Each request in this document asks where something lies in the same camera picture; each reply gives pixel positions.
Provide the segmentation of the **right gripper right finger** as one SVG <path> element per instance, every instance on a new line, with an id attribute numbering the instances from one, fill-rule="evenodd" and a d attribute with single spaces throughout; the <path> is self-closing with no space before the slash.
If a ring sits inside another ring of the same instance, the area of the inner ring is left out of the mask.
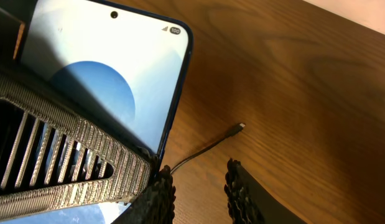
<path id="1" fill-rule="evenodd" d="M 240 163 L 230 159 L 225 175 L 228 213 L 239 224 L 304 224 L 277 201 Z"/>

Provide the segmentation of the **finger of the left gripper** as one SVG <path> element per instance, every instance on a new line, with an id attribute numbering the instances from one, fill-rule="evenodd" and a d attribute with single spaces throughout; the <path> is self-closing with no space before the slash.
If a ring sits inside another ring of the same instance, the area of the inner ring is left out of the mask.
<path id="1" fill-rule="evenodd" d="M 102 202 L 132 202 L 155 157 L 71 76 L 59 86 L 0 63 L 0 222 Z"/>

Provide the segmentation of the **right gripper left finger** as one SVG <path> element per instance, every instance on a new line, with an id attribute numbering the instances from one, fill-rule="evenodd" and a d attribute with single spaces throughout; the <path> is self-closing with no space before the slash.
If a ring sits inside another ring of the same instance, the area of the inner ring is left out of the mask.
<path id="1" fill-rule="evenodd" d="M 175 191 L 170 167 L 164 166 L 154 182 L 112 224 L 173 224 Z"/>

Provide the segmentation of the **blue Galaxy smartphone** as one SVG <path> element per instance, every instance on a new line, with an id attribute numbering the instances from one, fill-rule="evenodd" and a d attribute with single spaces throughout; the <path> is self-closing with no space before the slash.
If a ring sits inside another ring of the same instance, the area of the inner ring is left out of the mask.
<path id="1" fill-rule="evenodd" d="M 0 63 L 54 86 L 69 75 L 85 87 L 124 137 L 155 157 L 148 186 L 162 170 L 192 48 L 192 31 L 183 22 L 110 1 L 0 1 Z M 109 206 L 115 220 L 132 203 L 102 202 L 20 219 L 96 223 L 107 219 Z"/>

